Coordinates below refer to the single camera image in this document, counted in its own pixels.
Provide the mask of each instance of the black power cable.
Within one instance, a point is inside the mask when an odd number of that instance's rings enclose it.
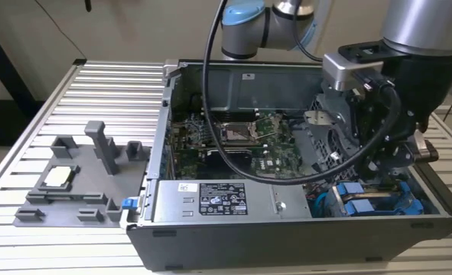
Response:
[[[448,117],[448,114],[449,114],[451,111],[452,111],[452,105],[449,106],[449,108],[448,108],[448,110],[447,110],[445,116],[444,116],[444,118],[443,118],[443,122],[445,122],[447,117]]]
[[[303,52],[303,54],[312,59],[313,61],[323,62],[323,58],[319,58],[313,56],[308,50],[304,49],[304,45],[300,43],[299,40],[299,32],[297,32],[297,13],[300,9],[300,4],[303,3],[303,0],[297,0],[295,4],[295,13],[293,13],[293,19],[292,19],[292,35],[293,35],[293,40],[297,45],[299,50]]]
[[[336,167],[325,170],[324,172],[308,176],[301,176],[297,178],[291,179],[273,179],[264,176],[251,175],[249,173],[244,172],[232,162],[229,155],[227,154],[220,139],[216,133],[215,125],[211,119],[211,106],[209,106],[209,98],[208,98],[208,89],[209,89],[209,61],[211,61],[211,51],[212,51],[212,45],[215,40],[215,35],[217,32],[217,26],[220,23],[221,14],[225,8],[227,0],[221,0],[217,8],[217,12],[215,15],[215,19],[212,22],[209,37],[207,39],[205,44],[205,53],[204,53],[204,64],[201,67],[201,103],[204,105],[204,116],[207,121],[207,126],[211,131],[211,136],[216,144],[217,152],[231,168],[231,170],[237,174],[241,175],[244,178],[255,180],[256,182],[267,183],[267,184],[276,184],[276,185],[296,185],[303,183],[313,183],[319,180],[327,179],[328,177],[339,174],[345,169],[348,169],[361,158],[365,157],[368,153],[372,152],[372,150],[376,149],[380,142],[383,142],[385,136],[389,133],[389,130],[392,129],[397,118],[399,113],[401,110],[401,101],[397,96],[397,92],[392,87],[384,87],[381,89],[381,93],[389,98],[391,100],[391,108],[388,111],[388,115],[385,117],[385,122],[383,123],[380,129],[377,130],[376,134],[373,135],[372,139],[365,144],[364,148],[361,148],[349,158],[345,162],[343,162]]]
[[[65,37],[65,39],[69,41],[69,43],[75,46],[76,50],[80,52],[80,54],[83,55],[83,58],[87,59],[85,54],[83,53],[83,51],[80,50],[80,48],[76,46],[76,43],[71,40],[69,36],[67,36],[67,34],[64,33],[64,31],[61,30],[60,26],[57,25],[55,19],[52,18],[51,14],[48,13],[48,11],[45,10],[43,4],[39,3],[39,0],[33,0],[35,3],[37,3],[39,7],[41,8],[41,10],[44,11],[45,15],[49,17],[52,23],[55,24],[59,32],[61,33],[61,35]]]

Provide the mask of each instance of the motherboard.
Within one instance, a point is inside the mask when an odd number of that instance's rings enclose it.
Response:
[[[219,113],[215,119],[221,144],[241,169],[271,178],[304,175],[303,158],[283,113]],[[200,114],[192,113],[171,125],[175,179],[239,179],[219,155]]]

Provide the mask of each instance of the white sticker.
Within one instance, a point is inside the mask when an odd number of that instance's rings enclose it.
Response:
[[[196,183],[179,183],[179,192],[196,192],[199,185]]]
[[[255,74],[253,73],[244,73],[243,74],[243,80],[253,80]]]

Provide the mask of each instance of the blue tab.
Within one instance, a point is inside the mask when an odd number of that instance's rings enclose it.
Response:
[[[343,182],[341,183],[347,189],[348,194],[364,193],[360,182]]]
[[[137,209],[137,200],[136,199],[124,199],[121,201],[121,209],[136,210]]]
[[[355,201],[348,201],[348,203],[345,204],[345,210],[349,216],[355,214],[363,215],[375,211],[373,206],[368,199],[357,199]]]
[[[263,0],[232,1],[225,7],[223,25],[235,26],[256,18],[264,10]]]

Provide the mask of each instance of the blue latch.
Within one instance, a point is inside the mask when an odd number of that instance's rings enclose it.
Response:
[[[127,198],[121,201],[121,209],[136,210],[139,199]]]

